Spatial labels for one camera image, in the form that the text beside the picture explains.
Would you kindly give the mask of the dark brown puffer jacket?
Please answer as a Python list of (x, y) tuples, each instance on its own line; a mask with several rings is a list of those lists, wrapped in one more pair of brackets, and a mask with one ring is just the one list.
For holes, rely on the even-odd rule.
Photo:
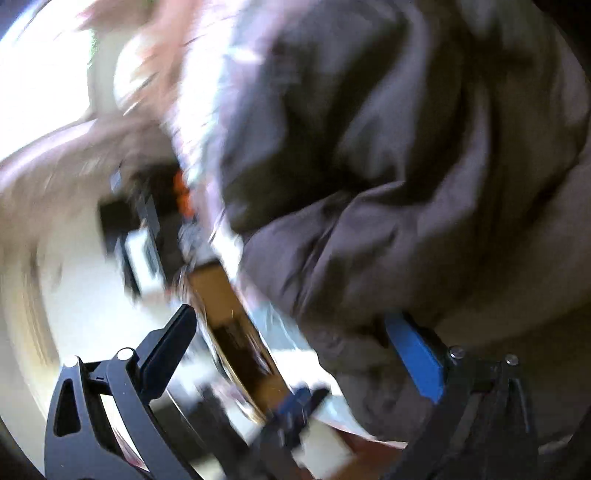
[(387, 343), (411, 315), (515, 354), (542, 439), (590, 405), (590, 83), (531, 1), (322, 1), (238, 104), (221, 192), (242, 269), (363, 429), (431, 411)]

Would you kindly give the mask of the orange carrot plush pillow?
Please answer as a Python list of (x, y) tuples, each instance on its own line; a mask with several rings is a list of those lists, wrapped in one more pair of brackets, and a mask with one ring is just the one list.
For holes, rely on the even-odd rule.
[(195, 216), (191, 193), (183, 180), (183, 173), (178, 170), (173, 178), (173, 192), (176, 197), (176, 203), (179, 213), (185, 219), (191, 219)]

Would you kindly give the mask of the plaid bed sheet with logo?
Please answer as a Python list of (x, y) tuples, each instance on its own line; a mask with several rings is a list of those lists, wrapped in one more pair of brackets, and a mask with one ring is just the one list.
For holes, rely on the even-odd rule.
[(217, 181), (226, 127), (239, 95), (256, 77), (277, 34), (310, 7), (308, 1), (201, 2), (189, 27), (178, 97), (166, 127), (204, 236), (256, 333), (262, 335), (264, 351), (276, 362), (287, 386), (329, 384), (332, 399), (322, 407), (318, 420), (370, 440), (372, 435), (356, 422), (339, 385), (322, 368), (294, 321), (260, 294), (240, 269), (242, 240), (229, 227)]

